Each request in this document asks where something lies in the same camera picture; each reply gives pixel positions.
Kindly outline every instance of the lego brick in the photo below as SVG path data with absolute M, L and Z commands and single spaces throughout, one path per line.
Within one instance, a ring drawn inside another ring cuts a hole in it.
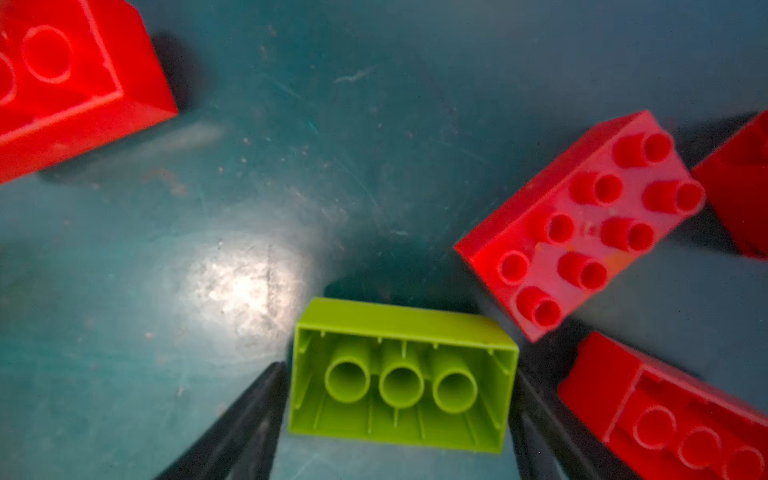
M 296 325 L 288 430 L 499 453 L 517 361 L 483 316 L 315 298 Z
M 558 397 L 558 384 L 568 376 L 578 345 L 591 331 L 571 319 L 526 346 L 520 358 L 509 429 L 521 480 L 640 480 Z M 548 471 L 548 451 L 557 458 L 559 475 Z
M 594 126 L 455 250 L 535 342 L 703 202 L 643 111 Z
M 768 478 L 768 417 L 599 333 L 558 394 L 642 478 Z
M 14 0 L 0 18 L 0 182 L 177 114 L 123 0 Z
M 768 111 L 758 114 L 692 171 L 748 257 L 768 260 Z

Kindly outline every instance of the lime green lego brick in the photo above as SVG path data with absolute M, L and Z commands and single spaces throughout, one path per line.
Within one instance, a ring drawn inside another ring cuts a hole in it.
M 517 364 L 484 316 L 315 298 L 296 325 L 288 430 L 499 453 Z

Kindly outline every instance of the scratch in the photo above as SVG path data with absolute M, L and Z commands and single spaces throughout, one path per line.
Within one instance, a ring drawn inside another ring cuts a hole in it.
M 480 214 L 472 218 L 472 220 L 470 220 L 470 222 L 467 223 L 468 227 L 464 231 L 462 231 L 461 235 L 459 235 L 458 238 L 463 238 L 464 235 L 469 233 L 469 231 L 472 228 L 474 228 L 478 223 L 480 223 L 480 219 L 487 217 L 491 213 L 491 211 L 493 211 L 494 207 L 498 205 L 498 202 L 500 200 L 501 199 L 499 197 L 494 197 L 493 201 L 490 204 L 486 205 L 481 210 L 478 210 Z
M 424 276 L 422 279 L 422 285 L 427 283 L 427 280 L 429 280 L 429 277 L 432 276 L 432 274 L 435 272 L 435 270 L 438 269 L 438 266 L 445 260 L 445 258 L 448 256 L 448 254 L 451 253 L 451 250 L 446 250 L 444 254 L 440 256 L 440 258 L 435 261 L 435 265 L 432 267 L 432 269 Z
M 231 360 L 231 361 L 211 361 L 210 364 L 218 369 L 223 368 L 231 368 L 231 367 L 238 367 L 238 366 L 248 366 L 253 364 L 254 361 L 269 358 L 272 356 L 279 356 L 280 352 L 264 352 L 259 353 L 258 355 L 248 356 L 245 359 L 240 360 Z
M 261 61 L 266 64 L 270 63 L 270 55 L 266 51 L 266 47 L 264 45 L 259 45 L 259 54 L 261 55 Z
M 266 312 L 273 315 L 274 312 L 274 278 L 272 274 L 272 244 L 266 246 Z
M 200 204 L 203 206 L 203 215 L 205 216 L 205 223 L 208 224 L 208 229 L 210 229 L 210 216 L 208 215 L 208 206 L 205 204 L 205 195 L 203 195 L 203 189 L 200 188 L 200 186 L 198 186 L 197 192 L 200 194 Z
M 442 145 L 443 147 L 451 148 L 453 150 L 458 151 L 459 153 L 462 153 L 462 154 L 466 155 L 467 157 L 470 157 L 470 158 L 472 158 L 474 160 L 477 160 L 478 163 L 480 163 L 482 165 L 486 165 L 486 166 L 488 165 L 488 162 L 483 157 L 481 157 L 480 155 L 478 155 L 478 154 L 476 154 L 474 152 L 471 152 L 471 151 L 467 150 L 466 148 L 462 148 L 462 147 L 459 147 L 458 145 L 450 144 L 447 141 L 435 140 L 435 139 L 432 139 L 432 141 L 434 141 L 437 144 Z
M 306 126 L 307 126 L 307 127 L 309 127 L 309 128 L 310 128 L 310 130 L 311 130 L 311 131 L 312 131 L 312 132 L 313 132 L 315 135 L 317 135 L 318 137 L 320 136 L 320 130 L 318 130 L 318 129 L 317 129 L 317 125 L 315 125 L 315 122 L 313 122 L 313 121 L 311 121 L 311 120 L 307 120 L 307 121 L 306 121 Z
M 301 466 L 301 468 L 299 468 L 299 471 L 298 471 L 298 472 L 296 472 L 296 474 L 295 474 L 293 477 L 291 477 L 291 478 L 290 478 L 290 480 L 296 480 L 297 478 L 299 478 L 299 475 L 301 475 L 302 473 L 304 473 L 304 470 L 306 470 L 306 467 L 307 467 L 307 466 L 308 466 L 310 463 L 312 463 L 312 462 L 314 461 L 314 459 L 315 459 L 315 458 L 317 458 L 317 457 L 319 457 L 319 456 L 320 456 L 320 454 L 319 454 L 318 452 L 315 452 L 315 454 L 314 454 L 314 455 L 312 455 L 312 456 L 311 456 L 311 457 L 310 457 L 310 458 L 309 458 L 309 459 L 306 461 L 306 463 L 305 463 L 304 465 L 302 465 L 302 466 Z
M 333 81 L 333 83 L 340 84 L 344 81 L 353 83 L 355 81 L 358 81 L 360 78 L 367 77 L 368 75 L 370 75 L 371 72 L 376 70 L 376 67 L 378 67 L 378 65 L 371 65 L 365 70 L 358 70 L 357 73 L 355 73 L 354 75 L 344 75 L 342 77 L 338 77 L 336 80 Z
M 362 191 L 364 191 L 364 192 L 366 192 L 366 194 L 368 194 L 368 198 L 371 199 L 371 203 L 378 210 L 379 209 L 379 204 L 376 203 L 376 199 L 373 198 L 373 195 L 371 194 L 371 190 L 368 190 L 368 187 L 366 187 L 366 185 L 362 182 L 362 180 L 360 180 L 357 177 L 357 175 L 355 175 L 343 162 L 339 161 L 339 166 L 341 168 L 343 168 L 344 170 L 346 170 L 347 173 L 349 173 L 349 175 L 352 176 L 352 178 L 355 179 L 355 182 L 357 182 L 357 184 L 360 186 L 360 188 L 362 188 Z
M 453 209 L 453 213 L 451 217 L 448 219 L 447 222 L 445 222 L 445 226 L 440 231 L 437 237 L 435 237 L 435 241 L 432 242 L 432 245 L 436 245 L 439 242 L 442 242 L 445 235 L 449 232 L 449 230 L 453 227 L 454 222 L 458 219 L 459 215 L 461 214 L 462 210 L 464 210 L 464 207 L 466 206 L 467 202 L 469 202 L 470 193 L 474 191 L 475 185 L 477 185 L 477 181 L 472 183 L 472 186 L 470 188 L 467 188 L 467 194 L 464 196 L 464 200 L 458 205 L 458 207 Z
M 269 75 L 269 74 L 265 74 L 265 75 L 266 75 L 266 77 L 269 79 L 269 81 L 270 81 L 270 82 L 272 82 L 272 84 L 273 84 L 274 86 L 278 87 L 280 90 L 282 90 L 282 91 L 286 92 L 286 93 L 287 93 L 288 95 L 290 95 L 291 97 L 294 97 L 294 98 L 296 98 L 296 99 L 298 99 L 298 100 L 301 100 L 301 101 L 305 101 L 305 102 L 306 102 L 306 99 L 305 99 L 304 97 L 302 97 L 301 95 L 297 94 L 295 91 L 291 90 L 291 89 L 290 89 L 290 88 L 288 88 L 286 85 L 283 85 L 283 84 L 281 84 L 281 83 L 280 83 L 280 82 L 279 82 L 279 81 L 278 81 L 276 78 L 274 78 L 272 75 Z

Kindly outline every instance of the teal surface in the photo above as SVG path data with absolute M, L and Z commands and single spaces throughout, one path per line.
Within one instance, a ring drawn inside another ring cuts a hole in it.
M 313 296 L 476 311 L 452 244 L 592 124 L 768 106 L 765 2 L 134 4 L 182 115 L 0 186 L 0 478 L 150 478 Z M 768 409 L 768 270 L 690 225 L 578 315 Z M 283 432 L 273 477 L 515 460 Z

